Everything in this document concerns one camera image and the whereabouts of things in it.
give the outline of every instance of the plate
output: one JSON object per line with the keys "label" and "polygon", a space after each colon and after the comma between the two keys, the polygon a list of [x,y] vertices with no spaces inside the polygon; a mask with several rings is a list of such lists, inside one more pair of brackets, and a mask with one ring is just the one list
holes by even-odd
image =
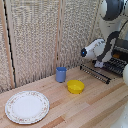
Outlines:
{"label": "plate", "polygon": [[49,111],[48,99],[36,91],[23,91],[13,95],[6,103],[7,117],[19,124],[31,124],[44,118]]}

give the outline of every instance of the white robot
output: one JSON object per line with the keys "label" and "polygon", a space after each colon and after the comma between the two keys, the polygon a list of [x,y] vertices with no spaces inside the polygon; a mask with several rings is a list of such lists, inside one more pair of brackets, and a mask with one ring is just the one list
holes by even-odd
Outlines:
{"label": "white robot", "polygon": [[[95,67],[103,67],[103,63],[112,58],[116,39],[120,34],[122,19],[128,20],[128,0],[103,0],[100,6],[99,26],[104,39],[97,39],[81,50],[85,59],[96,60]],[[123,79],[128,85],[128,65],[124,68]],[[111,128],[128,128],[128,103],[120,118]]]}

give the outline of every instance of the blue cup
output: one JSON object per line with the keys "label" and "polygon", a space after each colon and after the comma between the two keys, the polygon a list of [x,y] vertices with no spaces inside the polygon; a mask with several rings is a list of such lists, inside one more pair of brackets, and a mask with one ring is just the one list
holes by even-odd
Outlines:
{"label": "blue cup", "polygon": [[66,79],[66,71],[67,69],[65,67],[57,67],[56,68],[56,81],[57,82],[64,82]]}

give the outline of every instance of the wooden countertop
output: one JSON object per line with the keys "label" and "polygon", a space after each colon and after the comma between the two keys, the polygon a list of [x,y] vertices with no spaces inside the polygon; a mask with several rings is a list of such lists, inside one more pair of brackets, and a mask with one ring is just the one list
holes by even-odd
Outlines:
{"label": "wooden countertop", "polygon": [[[81,94],[67,90],[68,80],[77,79],[85,84]],[[41,121],[32,125],[19,125],[5,114],[8,99],[20,91],[38,91],[50,102],[50,110]],[[0,128],[110,128],[120,116],[128,101],[128,87],[122,78],[109,85],[79,70],[67,71],[66,82],[58,83],[55,75],[0,94]]]}

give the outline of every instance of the yellow bowl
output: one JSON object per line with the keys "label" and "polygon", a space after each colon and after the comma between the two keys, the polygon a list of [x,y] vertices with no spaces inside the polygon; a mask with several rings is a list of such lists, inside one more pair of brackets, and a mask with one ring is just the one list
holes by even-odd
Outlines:
{"label": "yellow bowl", "polygon": [[67,82],[68,91],[73,94],[79,94],[84,89],[84,84],[79,80],[70,80]]}

